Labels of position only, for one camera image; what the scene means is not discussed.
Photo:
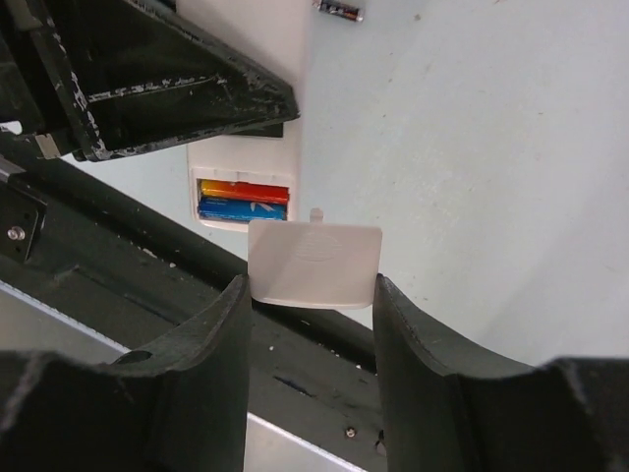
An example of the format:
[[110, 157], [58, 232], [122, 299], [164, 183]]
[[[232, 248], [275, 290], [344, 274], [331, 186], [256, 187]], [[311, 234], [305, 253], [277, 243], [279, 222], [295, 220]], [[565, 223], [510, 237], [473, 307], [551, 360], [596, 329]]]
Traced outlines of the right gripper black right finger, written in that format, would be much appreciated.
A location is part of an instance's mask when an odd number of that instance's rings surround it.
[[624, 471], [628, 363], [492, 352], [375, 283], [374, 350], [392, 471]]

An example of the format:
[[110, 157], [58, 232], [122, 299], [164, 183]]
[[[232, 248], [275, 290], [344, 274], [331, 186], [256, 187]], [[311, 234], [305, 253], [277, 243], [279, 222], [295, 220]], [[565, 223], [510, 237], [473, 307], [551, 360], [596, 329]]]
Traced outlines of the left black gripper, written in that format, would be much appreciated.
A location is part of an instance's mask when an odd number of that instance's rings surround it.
[[161, 1], [3, 1], [1, 151], [104, 161], [299, 114], [291, 87]]

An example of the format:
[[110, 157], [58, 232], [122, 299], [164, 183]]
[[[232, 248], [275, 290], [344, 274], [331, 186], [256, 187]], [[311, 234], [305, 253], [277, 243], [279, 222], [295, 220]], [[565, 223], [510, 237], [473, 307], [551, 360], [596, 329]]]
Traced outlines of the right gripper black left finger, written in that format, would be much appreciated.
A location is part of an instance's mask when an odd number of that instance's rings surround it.
[[240, 471], [252, 306], [235, 277], [194, 317], [111, 364], [1, 355], [5, 471]]

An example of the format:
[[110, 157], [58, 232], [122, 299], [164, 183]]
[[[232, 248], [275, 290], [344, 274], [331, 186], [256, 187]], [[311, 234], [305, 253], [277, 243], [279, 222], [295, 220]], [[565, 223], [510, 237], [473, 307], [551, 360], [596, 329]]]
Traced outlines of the red battery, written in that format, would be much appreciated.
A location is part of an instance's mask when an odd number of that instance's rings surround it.
[[289, 189], [247, 182], [200, 180], [200, 193], [203, 197], [239, 200], [266, 204], [287, 205]]

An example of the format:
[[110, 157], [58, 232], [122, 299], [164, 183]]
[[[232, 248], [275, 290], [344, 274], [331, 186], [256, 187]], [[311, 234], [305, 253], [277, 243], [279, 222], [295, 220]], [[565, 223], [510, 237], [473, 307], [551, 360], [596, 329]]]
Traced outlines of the white red remote control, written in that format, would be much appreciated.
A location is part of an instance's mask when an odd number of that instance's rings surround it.
[[291, 87], [299, 114], [265, 119], [235, 133], [187, 145], [193, 219], [210, 228], [246, 232], [248, 223], [199, 212], [200, 184], [247, 182], [284, 188], [285, 218], [299, 218], [304, 102], [312, 8], [308, 1], [178, 1], [177, 13], [245, 54]]

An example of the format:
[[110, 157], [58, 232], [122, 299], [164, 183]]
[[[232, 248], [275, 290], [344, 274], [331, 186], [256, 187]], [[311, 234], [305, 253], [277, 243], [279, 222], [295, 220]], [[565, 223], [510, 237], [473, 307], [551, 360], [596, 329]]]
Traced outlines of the blue battery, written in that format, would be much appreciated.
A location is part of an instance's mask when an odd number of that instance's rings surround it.
[[203, 218], [233, 221], [285, 220], [287, 207], [281, 204], [202, 198], [198, 204], [198, 213]]

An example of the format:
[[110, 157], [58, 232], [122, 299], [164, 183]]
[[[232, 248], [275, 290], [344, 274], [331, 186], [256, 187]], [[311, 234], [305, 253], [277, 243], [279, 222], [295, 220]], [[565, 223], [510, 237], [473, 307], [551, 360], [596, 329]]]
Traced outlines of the white battery cover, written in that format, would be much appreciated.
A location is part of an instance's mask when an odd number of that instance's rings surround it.
[[314, 310], [370, 306], [382, 230], [332, 224], [314, 208], [309, 221], [257, 219], [248, 229], [248, 278], [254, 300]]

